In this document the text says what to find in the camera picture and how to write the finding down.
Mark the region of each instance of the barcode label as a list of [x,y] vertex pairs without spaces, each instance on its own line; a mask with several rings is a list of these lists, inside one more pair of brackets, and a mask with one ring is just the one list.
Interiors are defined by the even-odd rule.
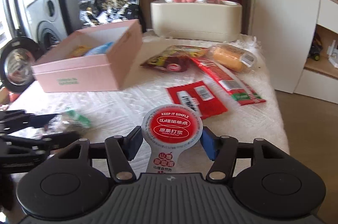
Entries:
[[219,80],[219,83],[228,91],[233,89],[242,89],[235,80]]
[[245,64],[247,67],[252,67],[254,64],[255,58],[250,53],[244,53],[239,60]]
[[198,96],[201,97],[203,101],[209,101],[211,99],[214,99],[214,96],[210,93],[210,91],[204,85],[195,87],[194,89],[197,92]]

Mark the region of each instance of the pink box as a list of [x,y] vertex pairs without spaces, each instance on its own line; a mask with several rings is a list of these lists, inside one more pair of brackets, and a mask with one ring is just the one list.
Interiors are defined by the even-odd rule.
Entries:
[[[113,41],[106,54],[65,59],[79,45],[97,47]],[[77,30],[32,66],[45,92],[120,90],[142,46],[138,20]]]

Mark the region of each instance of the red wrapper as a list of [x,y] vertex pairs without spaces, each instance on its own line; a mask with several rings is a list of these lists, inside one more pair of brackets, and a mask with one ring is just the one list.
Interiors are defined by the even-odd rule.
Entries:
[[175,104],[191,108],[201,119],[228,111],[202,81],[167,88],[167,91]]
[[213,80],[241,106],[266,102],[266,100],[262,99],[252,87],[244,81],[239,80],[235,74],[226,67],[219,67],[216,63],[207,58],[191,58],[191,60],[197,64],[202,71],[213,78]]

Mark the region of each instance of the metal screw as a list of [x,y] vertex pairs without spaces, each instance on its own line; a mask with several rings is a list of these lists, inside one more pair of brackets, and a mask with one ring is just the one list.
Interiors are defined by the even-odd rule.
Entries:
[[35,153],[41,155],[41,154],[44,154],[45,151],[39,150],[39,151],[36,151]]
[[119,172],[116,175],[116,178],[119,179],[119,180],[129,180],[129,179],[132,178],[132,173],[130,173],[130,172]]
[[212,173],[209,173],[209,177],[212,180],[222,180],[222,179],[225,178],[225,173],[223,173],[223,172],[212,172]]

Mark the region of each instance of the table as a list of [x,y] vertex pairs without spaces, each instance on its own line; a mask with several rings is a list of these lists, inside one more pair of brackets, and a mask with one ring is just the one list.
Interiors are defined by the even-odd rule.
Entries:
[[[93,128],[87,131],[85,137],[92,143],[103,142],[113,135],[127,135],[135,126],[141,125],[143,117],[149,110],[171,103],[166,87],[203,80],[229,109],[226,113],[203,120],[204,126],[208,126],[216,135],[230,135],[241,142],[252,142],[256,137],[265,138],[283,151],[289,152],[275,91],[270,84],[268,69],[259,48],[249,46],[248,42],[239,42],[250,47],[249,50],[258,58],[257,70],[243,74],[240,78],[251,85],[267,102],[239,106],[209,76],[196,67],[191,66],[183,73],[165,73],[139,67],[140,63],[170,45],[210,47],[219,43],[164,39],[151,33],[145,34],[143,42],[122,91],[44,93],[39,83],[35,81],[11,105],[10,110],[25,109],[28,113],[49,114],[62,112],[68,107],[74,108],[92,121]],[[38,134],[34,129],[25,129],[14,135],[36,137]],[[130,163],[137,176],[146,170],[149,157],[150,147],[143,141],[136,158]],[[235,172],[248,167],[249,161],[238,160]],[[201,172],[205,176],[211,165],[212,162],[198,142],[180,155],[177,171]],[[93,166],[109,176],[105,160],[95,159]]]

